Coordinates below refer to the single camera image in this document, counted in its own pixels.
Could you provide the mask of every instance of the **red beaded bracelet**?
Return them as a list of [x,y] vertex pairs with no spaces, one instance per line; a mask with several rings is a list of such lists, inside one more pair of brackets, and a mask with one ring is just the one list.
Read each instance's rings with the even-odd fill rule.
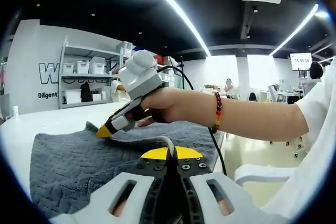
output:
[[217,109],[216,109],[216,120],[214,126],[212,126],[212,132],[216,133],[219,129],[220,120],[222,119],[222,100],[221,95],[216,92],[215,93],[216,101],[217,101]]

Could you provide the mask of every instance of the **ceiling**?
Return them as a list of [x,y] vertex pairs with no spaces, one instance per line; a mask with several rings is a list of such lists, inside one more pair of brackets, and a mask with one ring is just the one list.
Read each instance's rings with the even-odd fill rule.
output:
[[[241,0],[175,1],[193,22],[212,55],[237,56],[270,53],[302,22],[315,3],[321,3],[321,0],[282,0],[278,5]],[[39,18],[41,25],[127,40],[158,54],[175,58],[182,55],[184,60],[205,58],[192,32],[165,0],[27,0],[24,4],[21,18]],[[242,32],[246,25],[250,38]],[[290,52],[311,48],[315,52],[330,41],[330,27],[314,17],[285,45],[286,50],[275,57],[288,58]],[[331,48],[320,51],[320,58],[331,57]]]

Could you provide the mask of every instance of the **white wall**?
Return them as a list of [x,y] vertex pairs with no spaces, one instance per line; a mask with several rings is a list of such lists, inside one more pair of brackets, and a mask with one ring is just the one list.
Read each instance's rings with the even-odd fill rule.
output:
[[39,92],[57,92],[57,82],[41,83],[39,63],[56,66],[66,36],[70,44],[102,50],[114,50],[121,42],[85,31],[41,26],[36,19],[21,21],[9,51],[5,78],[5,93],[10,94],[11,105],[19,106],[20,114],[58,109],[57,97],[38,98]]
[[[206,84],[205,59],[185,61],[184,66],[185,74],[188,76],[195,89],[198,90],[201,86]],[[290,60],[275,59],[275,66],[278,72],[278,79],[287,79],[292,88],[298,87],[299,75],[297,72],[292,71]],[[247,57],[237,57],[237,68],[240,96],[243,100],[247,100],[251,92],[257,93],[259,91],[250,88]]]

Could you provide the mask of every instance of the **white table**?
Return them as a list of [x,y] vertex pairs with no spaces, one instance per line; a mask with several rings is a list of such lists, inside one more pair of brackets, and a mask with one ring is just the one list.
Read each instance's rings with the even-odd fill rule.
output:
[[100,127],[124,102],[44,111],[11,118],[0,126],[3,152],[25,193],[30,197],[30,156],[36,134],[81,131],[87,121]]

